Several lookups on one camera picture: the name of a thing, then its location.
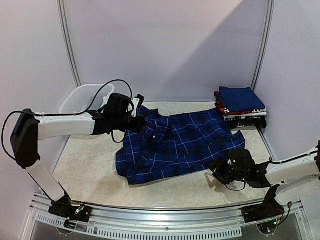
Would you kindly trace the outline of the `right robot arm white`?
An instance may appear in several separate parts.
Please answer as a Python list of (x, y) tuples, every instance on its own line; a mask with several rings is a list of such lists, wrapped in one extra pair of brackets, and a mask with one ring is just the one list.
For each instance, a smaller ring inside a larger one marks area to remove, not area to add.
[(320, 146), (298, 156), (281, 160), (269, 160), (256, 163), (249, 150), (237, 148), (228, 152), (226, 157), (219, 157), (206, 164), (212, 175), (223, 185), (232, 182), (243, 182), (254, 189), (288, 188), (304, 179), (320, 175)]

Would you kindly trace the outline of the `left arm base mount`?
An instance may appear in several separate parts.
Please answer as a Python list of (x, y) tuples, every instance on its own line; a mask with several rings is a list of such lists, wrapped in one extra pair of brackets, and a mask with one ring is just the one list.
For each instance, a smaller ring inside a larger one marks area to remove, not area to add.
[(66, 195), (60, 200), (52, 201), (48, 212), (52, 215), (65, 218), (63, 227), (74, 230), (77, 226), (77, 222), (89, 222), (92, 210), (93, 208), (85, 203), (72, 205), (70, 197)]

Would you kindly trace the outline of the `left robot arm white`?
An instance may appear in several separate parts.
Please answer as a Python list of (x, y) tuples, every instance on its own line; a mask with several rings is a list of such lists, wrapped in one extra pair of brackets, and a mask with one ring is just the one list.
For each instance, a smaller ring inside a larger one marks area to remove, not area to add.
[(113, 137), (115, 131), (138, 133), (145, 124), (137, 114), (144, 100), (140, 94), (125, 96), (113, 90), (93, 94), (75, 89), (57, 113), (18, 110), (19, 118), (10, 136), (11, 159), (26, 170), (63, 217), (70, 217), (75, 211), (70, 195), (42, 163), (39, 142), (71, 135)]

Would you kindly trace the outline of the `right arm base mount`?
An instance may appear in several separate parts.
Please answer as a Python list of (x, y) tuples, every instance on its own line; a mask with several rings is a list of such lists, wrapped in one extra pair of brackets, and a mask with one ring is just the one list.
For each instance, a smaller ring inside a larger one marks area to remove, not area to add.
[(282, 225), (291, 213), (293, 203), (287, 203), (287, 211), (284, 205), (276, 201), (276, 191), (279, 184), (272, 186), (266, 193), (262, 203), (245, 206), (241, 209), (241, 216), (245, 223), (256, 222), (258, 231), (263, 235), (272, 235)]

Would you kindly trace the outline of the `blue plaid shirt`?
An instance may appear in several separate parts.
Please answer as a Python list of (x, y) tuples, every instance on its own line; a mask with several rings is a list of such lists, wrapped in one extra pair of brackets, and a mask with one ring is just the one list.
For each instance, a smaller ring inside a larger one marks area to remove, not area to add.
[(142, 106), (138, 115), (145, 127), (128, 131), (115, 155), (117, 174), (129, 185), (203, 171), (207, 163), (246, 145), (241, 131), (233, 134), (215, 108), (164, 116)]

